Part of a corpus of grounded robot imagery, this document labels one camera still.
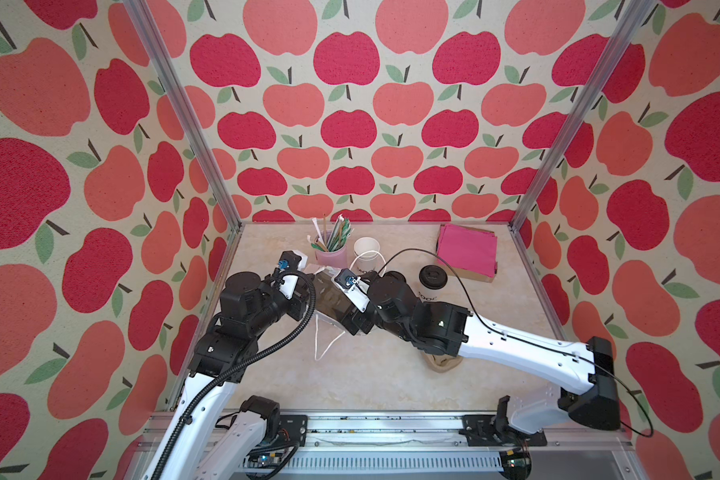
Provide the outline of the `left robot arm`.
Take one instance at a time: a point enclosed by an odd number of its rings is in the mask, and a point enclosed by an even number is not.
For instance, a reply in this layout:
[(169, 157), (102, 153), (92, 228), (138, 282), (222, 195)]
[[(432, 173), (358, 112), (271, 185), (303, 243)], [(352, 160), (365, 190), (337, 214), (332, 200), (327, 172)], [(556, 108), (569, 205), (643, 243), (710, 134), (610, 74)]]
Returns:
[(245, 370), (295, 340), (317, 305), (314, 277), (276, 270), (239, 272), (225, 282), (220, 310), (196, 344), (189, 375), (147, 479), (228, 479), (257, 447), (275, 441), (277, 402), (252, 396), (213, 448), (207, 446)]

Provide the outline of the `black cup lid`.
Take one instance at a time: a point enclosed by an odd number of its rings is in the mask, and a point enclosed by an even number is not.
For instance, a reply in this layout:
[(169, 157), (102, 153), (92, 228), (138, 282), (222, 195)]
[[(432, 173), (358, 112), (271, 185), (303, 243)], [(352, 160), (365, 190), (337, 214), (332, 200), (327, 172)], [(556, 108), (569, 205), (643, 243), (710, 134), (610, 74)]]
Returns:
[(438, 265), (426, 265), (418, 274), (419, 283), (425, 289), (442, 290), (448, 283), (448, 274)]

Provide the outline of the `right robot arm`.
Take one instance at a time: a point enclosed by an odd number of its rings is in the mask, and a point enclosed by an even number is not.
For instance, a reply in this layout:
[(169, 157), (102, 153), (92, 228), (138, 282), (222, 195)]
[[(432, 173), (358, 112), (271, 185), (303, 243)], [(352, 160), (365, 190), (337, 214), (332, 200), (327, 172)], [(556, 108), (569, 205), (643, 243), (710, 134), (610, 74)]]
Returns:
[(424, 301), (393, 274), (343, 269), (331, 283), (350, 303), (337, 318), (351, 334), (379, 328), (429, 355), (492, 361), (547, 380), (537, 395), (501, 400), (498, 431), (532, 435), (568, 420), (603, 431), (621, 426), (613, 347), (604, 338), (565, 342), (510, 328), (465, 307)]

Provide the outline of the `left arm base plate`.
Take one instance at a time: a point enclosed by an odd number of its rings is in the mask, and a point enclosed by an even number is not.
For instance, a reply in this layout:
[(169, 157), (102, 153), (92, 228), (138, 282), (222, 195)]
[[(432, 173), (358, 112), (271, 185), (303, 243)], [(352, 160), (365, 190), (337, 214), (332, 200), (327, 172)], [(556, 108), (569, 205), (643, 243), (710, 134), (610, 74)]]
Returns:
[(308, 430), (307, 415), (277, 415), (265, 420), (264, 437), (255, 449), (286, 447), (292, 444), (303, 447)]

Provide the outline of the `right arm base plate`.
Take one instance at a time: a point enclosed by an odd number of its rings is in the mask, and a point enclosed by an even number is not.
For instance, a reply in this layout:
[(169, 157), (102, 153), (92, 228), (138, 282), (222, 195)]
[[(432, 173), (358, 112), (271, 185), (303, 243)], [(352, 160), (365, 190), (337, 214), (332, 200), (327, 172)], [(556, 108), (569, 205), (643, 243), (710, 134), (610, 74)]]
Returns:
[(470, 447), (544, 447), (548, 445), (543, 431), (529, 435), (509, 427), (500, 431), (494, 415), (464, 415), (459, 434), (467, 439)]

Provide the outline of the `cardboard cup carrier stack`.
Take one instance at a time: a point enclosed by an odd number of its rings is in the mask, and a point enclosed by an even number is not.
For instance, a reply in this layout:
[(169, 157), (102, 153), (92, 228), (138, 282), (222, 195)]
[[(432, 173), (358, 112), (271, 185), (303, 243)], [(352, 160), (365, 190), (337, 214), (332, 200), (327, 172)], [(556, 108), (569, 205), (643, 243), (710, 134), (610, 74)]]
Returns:
[(445, 373), (458, 367), (464, 360), (460, 356), (422, 354), (427, 367), (436, 373)]

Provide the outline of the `white paper coffee cup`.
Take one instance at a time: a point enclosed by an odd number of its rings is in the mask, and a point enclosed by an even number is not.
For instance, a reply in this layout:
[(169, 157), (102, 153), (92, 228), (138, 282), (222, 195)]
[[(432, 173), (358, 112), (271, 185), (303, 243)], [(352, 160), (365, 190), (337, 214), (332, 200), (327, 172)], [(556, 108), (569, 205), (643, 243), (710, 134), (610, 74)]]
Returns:
[(418, 289), (418, 295), (423, 301), (440, 301), (444, 293), (444, 289), (430, 289), (425, 286), (420, 286)]

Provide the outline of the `white patterned gift bag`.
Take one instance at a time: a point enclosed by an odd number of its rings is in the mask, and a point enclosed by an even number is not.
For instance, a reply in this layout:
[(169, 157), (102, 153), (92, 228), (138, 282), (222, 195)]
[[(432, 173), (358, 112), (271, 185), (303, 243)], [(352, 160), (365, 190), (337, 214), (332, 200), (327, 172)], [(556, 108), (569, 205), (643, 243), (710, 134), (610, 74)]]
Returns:
[[(374, 327), (372, 318), (373, 307), (370, 300), (365, 312), (360, 312), (333, 282), (332, 277), (341, 269), (328, 266), (315, 266), (311, 268), (314, 274), (314, 285), (317, 290), (317, 306), (314, 313), (314, 360), (320, 361), (331, 347), (345, 335), (366, 335)], [(365, 273), (355, 273), (370, 284), (383, 275), (384, 271), (371, 270)], [(340, 330), (340, 333), (331, 340), (324, 349), (319, 346), (319, 331), (322, 324), (331, 325)]]

